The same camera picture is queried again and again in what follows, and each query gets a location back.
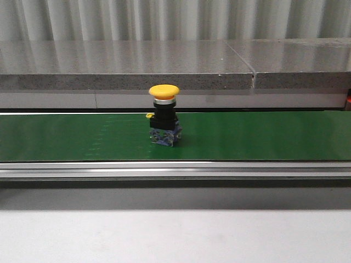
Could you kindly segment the white panel under slab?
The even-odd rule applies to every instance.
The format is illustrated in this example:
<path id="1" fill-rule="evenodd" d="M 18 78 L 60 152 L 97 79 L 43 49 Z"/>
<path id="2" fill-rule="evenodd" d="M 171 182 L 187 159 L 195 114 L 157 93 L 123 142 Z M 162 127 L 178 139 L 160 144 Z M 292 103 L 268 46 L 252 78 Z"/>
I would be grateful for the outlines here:
<path id="1" fill-rule="evenodd" d="M 186 90 L 177 95 L 179 108 L 334 108 L 343 107 L 347 91 L 325 90 Z M 153 98 L 147 90 L 117 91 L 5 91 L 1 108 L 103 109 L 151 108 Z"/>

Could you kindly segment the green conveyor belt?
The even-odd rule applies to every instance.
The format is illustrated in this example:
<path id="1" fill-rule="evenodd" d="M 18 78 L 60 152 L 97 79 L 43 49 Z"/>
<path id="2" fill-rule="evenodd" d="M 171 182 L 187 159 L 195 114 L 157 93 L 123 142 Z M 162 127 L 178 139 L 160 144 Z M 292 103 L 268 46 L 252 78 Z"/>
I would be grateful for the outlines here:
<path id="1" fill-rule="evenodd" d="M 1 161 L 349 161 L 346 111 L 180 113 L 173 146 L 142 113 L 2 115 Z"/>

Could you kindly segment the grey speckled stone slab right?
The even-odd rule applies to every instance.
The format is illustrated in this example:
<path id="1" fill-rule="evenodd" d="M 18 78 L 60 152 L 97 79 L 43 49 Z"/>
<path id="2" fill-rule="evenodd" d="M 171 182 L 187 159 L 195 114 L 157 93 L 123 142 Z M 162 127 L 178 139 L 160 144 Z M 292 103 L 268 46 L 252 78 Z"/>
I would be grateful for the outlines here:
<path id="1" fill-rule="evenodd" d="M 350 38 L 230 40 L 255 90 L 350 88 Z"/>

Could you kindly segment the grey speckled stone slab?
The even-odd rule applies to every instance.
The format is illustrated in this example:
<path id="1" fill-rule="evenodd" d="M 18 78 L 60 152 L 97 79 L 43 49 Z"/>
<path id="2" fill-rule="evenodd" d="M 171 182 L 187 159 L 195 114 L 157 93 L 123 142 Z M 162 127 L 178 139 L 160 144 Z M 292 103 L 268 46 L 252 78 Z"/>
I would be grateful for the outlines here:
<path id="1" fill-rule="evenodd" d="M 223 41 L 3 41 L 2 90 L 249 90 Z"/>
<path id="2" fill-rule="evenodd" d="M 350 38 L 230 40 L 255 90 L 350 88 Z"/>

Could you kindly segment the grey speckled stone slab left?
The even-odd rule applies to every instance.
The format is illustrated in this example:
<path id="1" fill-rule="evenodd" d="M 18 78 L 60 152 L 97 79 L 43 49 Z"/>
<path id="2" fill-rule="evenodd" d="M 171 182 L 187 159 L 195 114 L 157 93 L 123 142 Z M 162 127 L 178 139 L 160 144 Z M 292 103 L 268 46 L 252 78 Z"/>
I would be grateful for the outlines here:
<path id="1" fill-rule="evenodd" d="M 249 90 L 223 41 L 3 41 L 2 90 Z"/>

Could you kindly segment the white corrugated curtain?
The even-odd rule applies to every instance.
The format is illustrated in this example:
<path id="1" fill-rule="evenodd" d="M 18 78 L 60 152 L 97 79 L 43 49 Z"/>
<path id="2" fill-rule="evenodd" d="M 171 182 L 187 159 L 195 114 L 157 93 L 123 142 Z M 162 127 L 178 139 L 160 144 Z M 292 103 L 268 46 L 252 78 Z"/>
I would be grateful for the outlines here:
<path id="1" fill-rule="evenodd" d="M 1 1 L 1 40 L 350 36 L 350 1 Z"/>

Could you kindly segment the aluminium conveyor side rail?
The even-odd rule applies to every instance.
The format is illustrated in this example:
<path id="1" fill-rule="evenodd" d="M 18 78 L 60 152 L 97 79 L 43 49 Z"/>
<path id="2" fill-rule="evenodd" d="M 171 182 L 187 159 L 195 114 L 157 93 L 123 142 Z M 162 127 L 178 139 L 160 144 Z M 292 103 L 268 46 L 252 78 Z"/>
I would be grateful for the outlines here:
<path id="1" fill-rule="evenodd" d="M 22 162 L 2 163 L 2 180 L 348 178 L 350 162 Z"/>

